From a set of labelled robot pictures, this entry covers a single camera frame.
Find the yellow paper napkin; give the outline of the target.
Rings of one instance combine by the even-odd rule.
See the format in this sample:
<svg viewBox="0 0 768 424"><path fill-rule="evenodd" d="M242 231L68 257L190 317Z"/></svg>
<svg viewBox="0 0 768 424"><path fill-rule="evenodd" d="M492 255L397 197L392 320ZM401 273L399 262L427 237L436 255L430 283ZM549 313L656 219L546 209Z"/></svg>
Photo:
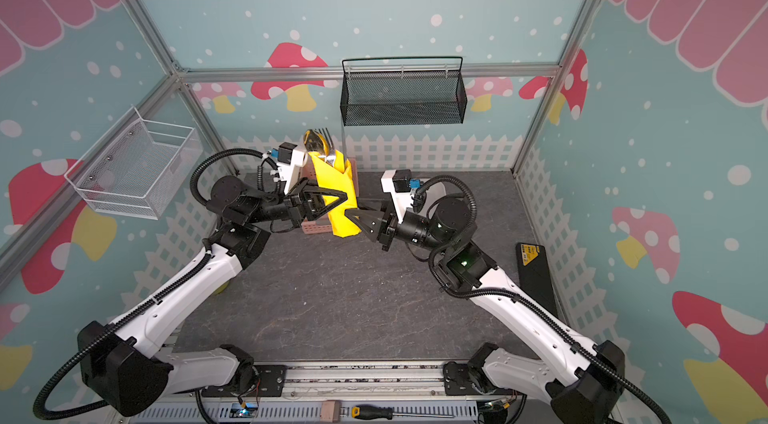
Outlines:
<svg viewBox="0 0 768 424"><path fill-rule="evenodd" d="M322 159L319 152L310 152L309 156L318 186L324 189L324 202L332 206L327 215L333 234L340 238L358 235L360 229L345 214L346 210L358 207L351 161L340 151L336 152L333 164Z"/></svg>

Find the spoon with teal handle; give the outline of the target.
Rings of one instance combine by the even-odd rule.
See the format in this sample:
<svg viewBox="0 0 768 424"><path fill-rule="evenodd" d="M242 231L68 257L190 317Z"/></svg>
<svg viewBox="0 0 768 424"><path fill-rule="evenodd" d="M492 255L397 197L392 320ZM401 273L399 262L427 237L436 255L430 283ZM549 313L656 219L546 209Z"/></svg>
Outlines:
<svg viewBox="0 0 768 424"><path fill-rule="evenodd" d="M316 152L320 156L328 156L331 144L322 130L308 129L303 136L303 144L308 152Z"/></svg>

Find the fork with teal handle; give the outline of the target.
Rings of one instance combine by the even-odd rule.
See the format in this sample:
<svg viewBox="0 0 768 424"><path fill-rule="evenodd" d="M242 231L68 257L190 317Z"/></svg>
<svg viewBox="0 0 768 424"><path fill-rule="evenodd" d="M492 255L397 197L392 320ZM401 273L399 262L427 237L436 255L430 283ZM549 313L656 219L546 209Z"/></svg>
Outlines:
<svg viewBox="0 0 768 424"><path fill-rule="evenodd" d="M323 143L323 153L329 155L334 150L333 140L327 128L319 128L314 130L315 134L321 139Z"/></svg>

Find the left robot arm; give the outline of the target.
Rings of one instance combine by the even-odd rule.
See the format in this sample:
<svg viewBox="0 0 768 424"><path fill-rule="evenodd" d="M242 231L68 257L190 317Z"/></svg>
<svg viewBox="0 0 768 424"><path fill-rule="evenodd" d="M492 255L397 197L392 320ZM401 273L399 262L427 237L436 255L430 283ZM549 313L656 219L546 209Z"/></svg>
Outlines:
<svg viewBox="0 0 768 424"><path fill-rule="evenodd" d="M179 274L140 304L108 324L93 321L80 331L77 353L43 385L33 403L34 416L63 420L107 406L134 416L168 394L201 394L208 387L237 397L254 391L260 383L254 360L235 345L165 358L158 352L194 310L258 259L271 236L259 223L299 225L330 213L354 195L353 190L322 188L302 179L288 194L276 197L235 176L218 179L202 203L221 218L221 226L203 239L201 250ZM49 409L48 398L74 369L80 369L83 383L99 401Z"/></svg>

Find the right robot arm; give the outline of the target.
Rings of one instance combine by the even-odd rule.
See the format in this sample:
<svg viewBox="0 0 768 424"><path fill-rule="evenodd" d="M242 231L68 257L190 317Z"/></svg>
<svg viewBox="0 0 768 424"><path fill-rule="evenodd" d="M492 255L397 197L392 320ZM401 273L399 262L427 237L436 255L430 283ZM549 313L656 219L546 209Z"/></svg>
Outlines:
<svg viewBox="0 0 768 424"><path fill-rule="evenodd" d="M662 423L668 414L625 376L623 351L611 341L597 344L567 327L517 286L473 240L477 205L473 196L450 197L434 213L348 209L346 217L374 242L394 240L429 250L428 269L449 296L469 300L517 335L536 359L491 351L482 375L497 388L548 402L563 423L609 423L622 393L640 400Z"/></svg>

